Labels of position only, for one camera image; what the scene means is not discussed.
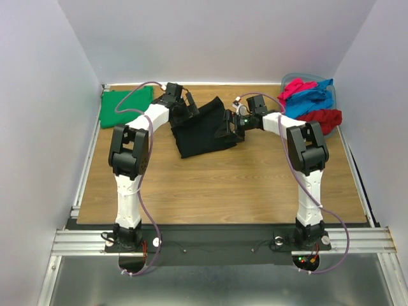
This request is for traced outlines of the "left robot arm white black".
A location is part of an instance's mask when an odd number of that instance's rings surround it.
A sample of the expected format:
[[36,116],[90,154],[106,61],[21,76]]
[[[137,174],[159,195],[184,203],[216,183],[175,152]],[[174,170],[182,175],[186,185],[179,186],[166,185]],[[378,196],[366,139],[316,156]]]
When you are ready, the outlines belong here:
[[137,113],[139,116],[113,129],[108,164],[117,184],[117,217],[113,237],[106,241],[129,250],[142,246],[142,218],[140,189],[149,165],[154,132],[164,124],[179,126],[199,114],[190,92],[183,96],[185,87],[176,83],[160,86],[163,94],[154,99],[146,111],[122,104],[136,91],[127,94],[115,107],[115,113]]

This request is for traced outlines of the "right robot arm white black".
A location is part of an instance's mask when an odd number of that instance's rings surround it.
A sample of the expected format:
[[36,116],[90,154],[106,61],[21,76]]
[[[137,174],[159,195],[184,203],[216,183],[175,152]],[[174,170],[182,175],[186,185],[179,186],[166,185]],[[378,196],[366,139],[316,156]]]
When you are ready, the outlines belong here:
[[226,142],[242,142],[252,129],[271,132],[283,144],[289,169],[298,183],[298,211],[295,218],[294,243],[314,244],[325,235],[321,210],[321,179],[329,158],[325,138],[318,122],[292,119],[281,111],[269,110],[264,94],[247,98],[247,105],[236,97],[234,110],[226,110],[215,136]]

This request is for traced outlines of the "black t shirt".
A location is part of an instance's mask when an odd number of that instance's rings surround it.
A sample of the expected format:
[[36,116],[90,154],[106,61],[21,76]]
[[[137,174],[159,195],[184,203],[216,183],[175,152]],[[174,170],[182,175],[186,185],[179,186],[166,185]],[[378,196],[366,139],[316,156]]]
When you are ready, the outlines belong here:
[[215,137],[225,114],[224,103],[219,96],[198,110],[199,115],[171,129],[182,159],[227,150],[237,145],[236,142],[226,142]]

